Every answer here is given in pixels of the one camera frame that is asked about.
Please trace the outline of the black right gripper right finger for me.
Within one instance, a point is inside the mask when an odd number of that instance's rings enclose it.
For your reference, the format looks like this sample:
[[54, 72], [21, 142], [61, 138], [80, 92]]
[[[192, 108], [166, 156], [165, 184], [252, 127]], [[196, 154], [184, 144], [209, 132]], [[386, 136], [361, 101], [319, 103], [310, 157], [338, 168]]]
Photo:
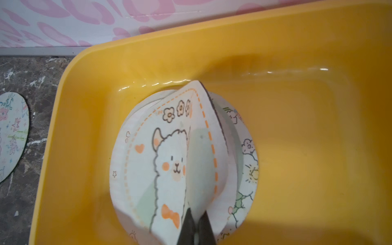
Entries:
[[198, 245], [216, 245], [214, 233], [206, 211], [198, 222]]

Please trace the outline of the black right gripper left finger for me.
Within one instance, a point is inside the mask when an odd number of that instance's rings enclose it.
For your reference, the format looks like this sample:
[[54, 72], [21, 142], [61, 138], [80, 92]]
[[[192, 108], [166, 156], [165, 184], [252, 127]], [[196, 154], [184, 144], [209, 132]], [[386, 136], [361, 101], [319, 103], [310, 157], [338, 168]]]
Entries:
[[196, 232], [195, 222], [192, 216], [191, 209], [188, 208], [177, 241], [177, 245], [194, 245], [195, 232]]

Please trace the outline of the white alpaca coaster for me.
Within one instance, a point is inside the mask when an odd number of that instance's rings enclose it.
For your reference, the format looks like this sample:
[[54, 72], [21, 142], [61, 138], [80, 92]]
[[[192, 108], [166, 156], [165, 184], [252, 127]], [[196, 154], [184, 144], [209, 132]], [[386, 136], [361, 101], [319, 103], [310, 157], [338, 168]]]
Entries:
[[198, 219], [224, 190], [229, 150], [215, 106], [192, 81], [132, 118], [124, 178], [140, 245], [174, 245], [186, 209]]

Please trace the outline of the white butterfly pattern coaster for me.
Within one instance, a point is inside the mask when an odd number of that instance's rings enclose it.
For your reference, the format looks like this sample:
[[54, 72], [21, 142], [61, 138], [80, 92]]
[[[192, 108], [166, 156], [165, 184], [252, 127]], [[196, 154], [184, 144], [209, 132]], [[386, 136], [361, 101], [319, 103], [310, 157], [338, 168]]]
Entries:
[[238, 111], [223, 97], [214, 93], [210, 95], [229, 124], [238, 167], [236, 198], [228, 207], [228, 223], [216, 237], [216, 240], [221, 242], [233, 234], [249, 214], [257, 190], [259, 165], [254, 141]]

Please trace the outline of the white butterfly doodle coaster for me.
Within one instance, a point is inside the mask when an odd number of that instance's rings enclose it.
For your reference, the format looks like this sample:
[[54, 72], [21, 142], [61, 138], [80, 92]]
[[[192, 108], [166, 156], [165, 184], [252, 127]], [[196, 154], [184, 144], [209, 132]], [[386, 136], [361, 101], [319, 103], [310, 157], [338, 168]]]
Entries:
[[29, 107], [18, 93], [1, 95], [1, 181], [18, 164], [29, 133]]

